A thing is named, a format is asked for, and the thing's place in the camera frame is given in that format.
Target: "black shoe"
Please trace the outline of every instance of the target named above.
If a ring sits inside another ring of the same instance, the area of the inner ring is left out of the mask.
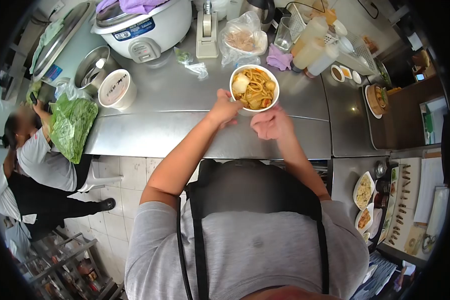
[[[102,212],[113,209],[115,207],[115,199],[108,198],[100,202],[100,207],[102,207]]]

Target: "apron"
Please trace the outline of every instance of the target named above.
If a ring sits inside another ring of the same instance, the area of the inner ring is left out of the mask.
[[[199,300],[209,299],[202,219],[212,213],[227,211],[264,214],[295,212],[316,221],[322,293],[329,293],[328,253],[322,223],[322,206],[317,195],[293,175],[275,165],[265,165],[259,160],[239,159],[221,164],[213,159],[204,159],[200,163],[198,180],[189,183],[185,191],[187,201],[190,201],[195,234]],[[177,213],[176,226],[185,291],[188,299],[192,300],[180,230],[180,213]]]

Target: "hand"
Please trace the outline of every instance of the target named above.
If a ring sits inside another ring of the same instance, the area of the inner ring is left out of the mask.
[[[37,104],[33,104],[33,110],[39,114],[44,110],[44,103],[37,99]]]
[[[250,126],[264,140],[285,139],[295,134],[292,119],[279,105],[253,116]]]
[[[217,102],[207,114],[207,118],[218,125],[219,129],[224,128],[228,124],[236,124],[237,120],[233,118],[243,108],[242,102],[230,102],[230,97],[232,97],[232,94],[229,91],[219,89],[217,91]]]

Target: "pot lid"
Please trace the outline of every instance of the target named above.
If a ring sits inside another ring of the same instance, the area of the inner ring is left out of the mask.
[[[92,1],[82,2],[70,10],[65,16],[62,29],[43,47],[37,58],[36,67],[33,71],[34,81],[40,80],[43,77],[63,48],[65,48],[66,44],[85,22],[87,16],[92,13],[95,9],[95,5],[92,4]]]
[[[120,8],[120,2],[117,1],[97,14],[97,26],[101,28],[112,27],[140,15],[139,13],[128,14],[123,12]]]

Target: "phone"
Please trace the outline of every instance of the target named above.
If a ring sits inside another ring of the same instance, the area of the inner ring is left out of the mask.
[[[33,102],[33,104],[37,105],[37,98],[35,98],[35,95],[33,92],[30,93],[30,99]]]

